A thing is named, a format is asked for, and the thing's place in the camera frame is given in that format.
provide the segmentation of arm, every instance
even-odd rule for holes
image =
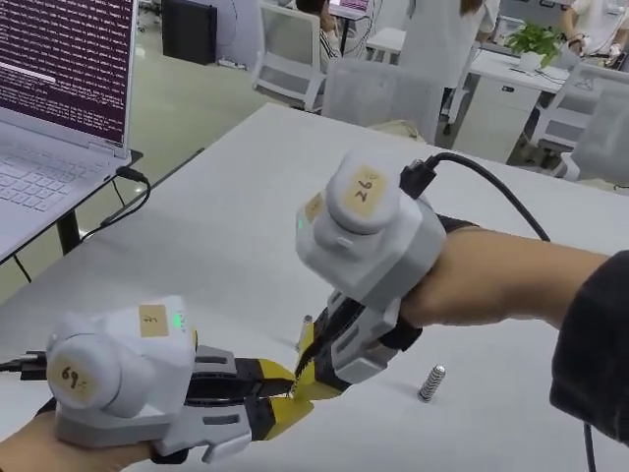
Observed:
[[[319,34],[320,40],[320,61],[321,61],[321,71],[326,74],[327,66],[331,59],[336,57],[341,57],[340,51],[340,40],[336,35],[336,29],[328,29],[328,31],[323,29],[324,22],[321,21],[321,32]]]
[[[476,41],[480,43],[487,41],[493,34],[498,21],[499,6],[497,4],[485,2],[483,4],[483,8],[485,9],[485,15],[481,21],[479,32],[476,35]]]
[[[619,29],[613,44],[618,44],[622,50],[627,45],[627,38],[629,38],[629,29]]]
[[[551,403],[629,445],[628,284],[629,251],[609,258],[467,227],[448,236],[402,316],[425,326],[526,314],[559,328]]]
[[[568,41],[576,38],[578,35],[575,29],[577,25],[578,14],[573,7],[568,8],[561,14],[561,30],[564,32]]]
[[[409,294],[402,315],[424,326],[486,325],[531,314],[560,327],[580,287],[606,260],[538,240],[465,228],[448,236],[432,275]]]

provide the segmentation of potted plant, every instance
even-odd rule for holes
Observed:
[[[526,22],[521,29],[509,36],[506,45],[516,54],[521,54],[521,70],[535,72],[546,67],[559,54],[561,35],[553,29]]]

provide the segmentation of black cable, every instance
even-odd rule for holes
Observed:
[[[482,167],[480,164],[476,163],[474,160],[469,159],[467,157],[463,157],[462,155],[452,154],[450,152],[444,152],[441,154],[434,155],[429,157],[426,161],[426,166],[434,171],[434,168],[443,161],[455,162],[459,165],[463,165],[477,174],[481,175],[481,177],[485,178],[489,181],[491,185],[493,185],[496,189],[500,191],[502,195],[506,197],[511,205],[513,205],[518,212],[527,220],[527,223],[531,225],[533,230],[540,236],[540,239],[546,242],[550,242],[550,238],[543,230],[542,226],[538,223],[538,221],[533,217],[533,215],[527,210],[527,208],[520,202],[520,200],[515,196],[509,188],[504,185],[504,183],[498,179],[495,175],[489,172],[487,169]]]
[[[377,20],[380,18],[380,12],[382,11],[382,4],[383,3],[384,3],[384,0],[381,0],[380,1],[380,5],[379,5],[379,7],[377,9],[377,13],[376,13],[375,12],[375,1],[373,2],[372,14],[369,17],[370,23],[367,26],[367,31],[365,32],[365,34],[363,34],[363,37],[361,37],[361,39],[359,39],[359,41],[354,45],[354,47],[352,47],[351,49],[346,51],[346,54],[358,50],[359,51],[358,55],[359,56],[361,55],[361,53],[363,52],[364,47],[367,45],[367,41],[369,41],[370,34],[372,32],[373,27],[375,26],[375,22],[377,22]]]
[[[440,162],[444,161],[454,162],[464,167],[467,167],[468,169],[475,171],[477,174],[481,175],[481,177],[488,180],[491,185],[493,185],[496,189],[500,191],[500,193],[502,193],[502,195],[506,197],[509,203],[511,203],[511,205],[513,205],[518,210],[518,212],[524,217],[524,219],[527,220],[534,231],[538,233],[540,239],[546,242],[550,242],[548,234],[543,230],[542,226],[527,210],[524,204],[520,202],[515,194],[511,192],[511,190],[500,179],[498,179],[495,175],[493,175],[491,172],[489,172],[487,169],[485,169],[472,159],[469,159],[462,155],[453,154],[451,152],[444,152],[429,157],[425,163],[418,163],[415,168],[409,168],[406,177],[409,179],[415,178],[416,182],[419,183],[419,187],[424,187],[422,189],[423,192],[436,175],[434,173],[434,168]],[[597,462],[594,454],[594,441],[592,439],[592,426],[588,423],[583,424],[583,435],[585,439],[586,457],[588,460],[588,471],[597,472]]]
[[[229,42],[226,44],[221,44],[219,42],[216,43],[217,46],[220,47],[229,47],[236,40],[236,36],[238,35],[238,8],[236,8],[236,0],[232,0],[232,8],[234,9],[234,32],[232,33],[232,37],[229,39]]]
[[[557,84],[558,86],[563,86],[566,83],[566,81],[562,81],[558,77],[550,76],[549,74],[547,74],[546,72],[544,72],[542,70],[538,70],[537,72],[538,72],[539,75],[544,77],[547,81],[550,81],[550,82],[552,82],[554,84]]]
[[[138,211],[140,211],[140,209],[144,205],[146,205],[146,202],[148,202],[148,199],[150,199],[152,186],[150,185],[150,182],[148,181],[148,179],[141,172],[135,169],[132,169],[131,167],[119,167],[118,169],[116,169],[116,175],[123,179],[145,184],[146,190],[144,191],[143,198],[136,206],[131,208],[129,211],[125,211],[121,214],[115,214],[115,215],[109,216],[108,218],[105,218],[96,228],[92,229],[83,238],[81,238],[82,243],[84,243],[91,236],[102,231],[103,229],[113,226],[114,224],[122,221],[123,219],[128,218],[132,214],[137,213]]]
[[[114,190],[116,191],[116,195],[118,196],[118,200],[120,201],[120,205],[122,205],[123,207],[126,207],[127,204],[125,203],[125,199],[122,198],[122,194],[120,193],[120,190],[118,190],[118,184],[116,184],[116,179],[111,181],[111,185],[113,185]]]
[[[0,373],[20,374],[21,381],[45,381],[48,362],[44,351],[27,351],[12,361],[0,363]]]
[[[594,441],[592,439],[592,426],[583,424],[583,436],[586,440],[586,457],[588,458],[588,471],[597,472],[597,460],[594,456]]]
[[[27,270],[27,268],[24,267],[24,264],[22,264],[22,261],[20,261],[20,258],[18,258],[18,256],[13,256],[13,260],[16,262],[16,264],[18,265],[18,267],[22,271],[22,275],[24,276],[24,278],[29,283],[32,283],[32,277],[30,276],[29,271]]]

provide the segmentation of spring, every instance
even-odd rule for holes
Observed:
[[[434,393],[441,385],[441,382],[443,382],[444,378],[445,367],[434,366],[430,371],[429,377],[422,385],[422,388],[420,388],[420,390],[418,391],[419,399],[424,403],[430,402],[434,397]]]

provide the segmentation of laptop screen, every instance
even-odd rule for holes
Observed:
[[[0,1],[0,107],[121,146],[133,2]]]
[[[370,0],[331,0],[332,5],[339,7],[351,8],[352,10],[360,10],[366,12],[370,6]]]

